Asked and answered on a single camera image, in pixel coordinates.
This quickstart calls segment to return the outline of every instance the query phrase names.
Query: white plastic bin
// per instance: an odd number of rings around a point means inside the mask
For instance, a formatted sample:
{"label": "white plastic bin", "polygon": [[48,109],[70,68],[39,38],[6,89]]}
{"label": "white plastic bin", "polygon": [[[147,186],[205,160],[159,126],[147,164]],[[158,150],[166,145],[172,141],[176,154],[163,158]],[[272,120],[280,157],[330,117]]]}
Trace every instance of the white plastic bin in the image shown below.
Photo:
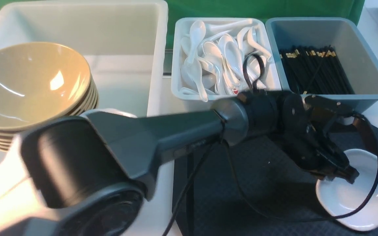
{"label": "white plastic bin", "polygon": [[[180,93],[180,88],[183,87],[182,78],[180,75],[180,66],[183,64],[186,55],[181,48],[180,41],[183,37],[189,34],[189,30],[191,25],[197,21],[201,20],[204,21],[206,24],[215,24],[215,25],[222,25],[222,24],[229,24],[232,22],[237,22],[244,20],[245,18],[182,18],[176,22],[176,29],[174,33],[174,46],[173,46],[173,64],[171,70],[171,91],[174,96],[179,98],[183,101],[185,108],[190,111],[197,111],[197,110],[205,110],[209,109],[212,102],[214,100],[228,97],[228,96],[221,96],[221,95],[209,95],[208,102],[204,103],[201,101],[198,95],[187,95]],[[251,20],[251,24],[249,26],[258,26],[257,30],[257,41],[258,43],[266,48],[269,52],[271,52],[269,39],[266,33],[265,25],[263,22],[257,19],[249,19]],[[234,28],[232,31],[237,33],[243,27]],[[279,82],[278,73],[276,71],[275,63],[273,59],[270,60],[269,63],[269,70],[267,77],[264,78],[264,84],[267,86],[269,90],[280,90],[281,84]]]}
{"label": "white plastic bin", "polygon": [[11,3],[0,11],[0,49],[56,42],[90,64],[100,108],[158,115],[168,7],[162,0]]}

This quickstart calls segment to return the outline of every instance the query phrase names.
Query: blue-gray container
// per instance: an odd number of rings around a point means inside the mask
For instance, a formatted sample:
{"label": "blue-gray container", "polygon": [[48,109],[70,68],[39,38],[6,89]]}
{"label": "blue-gray container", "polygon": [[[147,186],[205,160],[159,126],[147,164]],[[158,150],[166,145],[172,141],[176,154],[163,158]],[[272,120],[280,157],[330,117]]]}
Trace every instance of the blue-gray container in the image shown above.
{"label": "blue-gray container", "polygon": [[323,95],[364,112],[378,101],[378,60],[356,25],[344,18],[290,17],[266,22],[282,89],[290,90],[279,49],[296,46],[322,48],[331,45],[355,94]]}

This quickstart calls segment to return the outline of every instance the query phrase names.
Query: table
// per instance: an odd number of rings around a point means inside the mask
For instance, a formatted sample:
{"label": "table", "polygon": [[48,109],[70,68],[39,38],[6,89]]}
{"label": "table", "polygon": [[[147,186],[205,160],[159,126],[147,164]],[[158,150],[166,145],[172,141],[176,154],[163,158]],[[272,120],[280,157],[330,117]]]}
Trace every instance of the table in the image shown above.
{"label": "table", "polygon": [[[364,8],[358,28],[378,58],[378,8]],[[162,80],[161,114],[188,112],[182,103],[171,94],[170,86],[170,78],[165,77]],[[378,127],[378,102],[364,115]],[[0,152],[0,160],[4,157],[5,154]],[[24,169],[15,157],[7,157],[3,165],[6,168],[0,166],[0,187],[15,184],[24,177]],[[153,200],[150,203],[145,203],[137,220],[124,234],[125,236],[159,236],[162,234],[171,216],[173,172],[173,163],[161,167]],[[180,235],[177,225],[174,224],[169,236]]]}

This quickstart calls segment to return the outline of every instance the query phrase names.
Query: green curtain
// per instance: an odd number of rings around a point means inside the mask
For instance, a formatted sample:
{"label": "green curtain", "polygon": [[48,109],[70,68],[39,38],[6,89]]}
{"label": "green curtain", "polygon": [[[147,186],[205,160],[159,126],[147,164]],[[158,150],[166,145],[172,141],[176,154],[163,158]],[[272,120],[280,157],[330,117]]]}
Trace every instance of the green curtain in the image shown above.
{"label": "green curtain", "polygon": [[[0,0],[0,9],[12,2]],[[166,0],[167,48],[173,48],[174,25],[184,17],[245,17],[265,22],[273,17],[331,16],[358,24],[365,0]]]}

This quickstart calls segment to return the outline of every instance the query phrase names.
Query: wire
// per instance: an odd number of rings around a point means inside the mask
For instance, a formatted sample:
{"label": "wire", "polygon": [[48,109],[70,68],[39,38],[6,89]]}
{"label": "wire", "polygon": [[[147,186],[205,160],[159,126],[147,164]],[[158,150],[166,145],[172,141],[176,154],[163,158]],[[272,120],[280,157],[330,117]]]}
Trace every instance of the wire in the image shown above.
{"label": "wire", "polygon": [[[253,85],[250,82],[249,75],[247,73],[247,62],[248,62],[248,60],[251,56],[255,57],[256,60],[258,60],[259,68],[261,70],[261,74],[259,75],[258,78],[256,78],[253,81]],[[246,81],[247,85],[249,86],[250,90],[252,90],[252,91],[258,90],[258,80],[262,79],[264,74],[265,74],[265,65],[264,65],[262,58],[258,54],[255,54],[255,53],[251,53],[251,54],[247,55],[247,57],[244,59],[244,62],[243,62],[243,77],[244,77],[244,80]]]}
{"label": "wire", "polygon": [[162,236],[167,236],[167,234],[170,232],[171,227],[173,226],[174,220],[177,217],[177,213],[179,212],[179,208],[182,205],[183,197],[189,191],[189,188],[193,185],[195,176],[198,174],[199,170],[201,169],[201,167],[203,166],[203,164],[205,163],[205,161],[209,157],[211,151],[213,150],[213,146],[214,146],[214,144],[211,144],[208,147],[207,151],[205,151],[204,155],[202,155],[201,160],[199,160],[199,162],[195,166],[193,172],[190,174],[189,179],[186,182],[185,187],[183,188],[183,190],[180,192],[179,196],[177,197],[176,204],[174,205],[173,210],[172,210],[171,219],[168,222],[167,227],[165,228],[164,233],[162,234]]}
{"label": "wire", "polygon": [[[372,129],[371,123],[369,122],[369,120],[365,116],[363,116],[361,114],[356,114],[354,117],[359,118],[359,119],[363,120],[364,122],[366,122],[367,125],[369,125],[370,128],[371,128],[372,134],[375,136],[375,133],[374,133],[374,130]],[[369,191],[367,197],[364,199],[363,203],[361,203],[361,205],[357,207],[357,209],[351,211],[350,213],[338,215],[338,216],[330,216],[330,217],[324,217],[324,218],[312,218],[312,219],[300,219],[300,220],[285,219],[285,218],[280,218],[280,217],[276,217],[276,216],[273,216],[273,215],[267,215],[263,211],[261,211],[259,208],[257,208],[254,203],[252,203],[250,200],[248,200],[246,193],[241,189],[239,179],[237,178],[236,169],[234,167],[233,159],[231,158],[230,147],[225,142],[224,142],[224,146],[225,146],[225,151],[226,151],[226,154],[227,154],[227,157],[228,157],[228,162],[230,164],[231,173],[233,175],[234,181],[236,182],[237,190],[238,190],[240,196],[247,203],[247,205],[250,206],[250,208],[252,208],[259,215],[262,215],[266,218],[272,218],[272,219],[276,219],[276,220],[280,220],[280,221],[294,222],[294,223],[331,221],[331,220],[347,218],[347,217],[350,217],[351,215],[358,213],[359,211],[361,211],[366,206],[366,204],[369,202],[369,200],[373,196],[373,194],[374,194],[374,192],[377,188],[377,185],[378,185],[378,143],[377,143],[377,173],[375,175],[374,183],[373,183],[373,186],[371,187],[371,190]]]}

